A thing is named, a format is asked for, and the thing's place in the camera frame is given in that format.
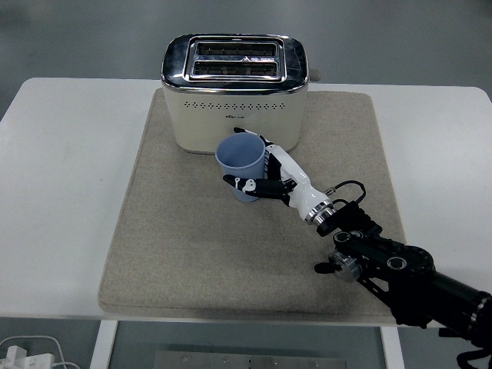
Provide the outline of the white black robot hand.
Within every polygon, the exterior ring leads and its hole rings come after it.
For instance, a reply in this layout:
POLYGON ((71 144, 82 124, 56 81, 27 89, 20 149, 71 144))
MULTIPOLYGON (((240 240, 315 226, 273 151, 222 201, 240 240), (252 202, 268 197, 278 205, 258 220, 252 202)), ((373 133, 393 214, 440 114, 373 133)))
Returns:
POLYGON ((215 158, 224 172, 223 180, 242 201, 278 199, 316 225, 335 213, 331 199, 312 186, 300 165, 260 134, 234 128, 234 134, 217 147, 215 158))

